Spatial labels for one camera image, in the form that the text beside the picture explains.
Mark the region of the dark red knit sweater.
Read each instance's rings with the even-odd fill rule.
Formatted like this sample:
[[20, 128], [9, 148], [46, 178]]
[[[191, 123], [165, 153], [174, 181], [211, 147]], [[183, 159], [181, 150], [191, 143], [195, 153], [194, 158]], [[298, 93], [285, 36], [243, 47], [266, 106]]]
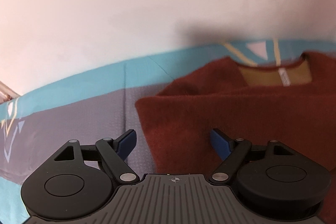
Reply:
[[220, 159], [210, 143], [218, 128], [264, 145], [276, 139], [335, 172], [335, 58], [305, 52], [285, 67], [211, 62], [155, 96], [135, 103], [159, 173], [210, 174]]

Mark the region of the blue grey patterned bedsheet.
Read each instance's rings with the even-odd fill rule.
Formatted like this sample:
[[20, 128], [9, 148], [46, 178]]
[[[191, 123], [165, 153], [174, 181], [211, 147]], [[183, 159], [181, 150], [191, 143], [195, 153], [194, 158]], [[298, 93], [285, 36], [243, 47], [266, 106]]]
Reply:
[[154, 172], [134, 106], [139, 98], [224, 56], [243, 64], [271, 65], [296, 60], [303, 51], [335, 52], [335, 44], [263, 40], [187, 48], [86, 71], [1, 104], [1, 223], [28, 218], [22, 183], [70, 139], [93, 144], [132, 128], [137, 145], [126, 161], [139, 175]]

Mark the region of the white door frame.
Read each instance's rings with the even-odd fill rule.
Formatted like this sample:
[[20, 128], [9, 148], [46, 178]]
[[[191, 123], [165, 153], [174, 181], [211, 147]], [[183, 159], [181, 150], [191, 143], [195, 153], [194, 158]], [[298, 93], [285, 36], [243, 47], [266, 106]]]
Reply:
[[5, 103], [18, 97], [20, 97], [18, 93], [13, 91], [3, 82], [0, 82], [0, 103]]

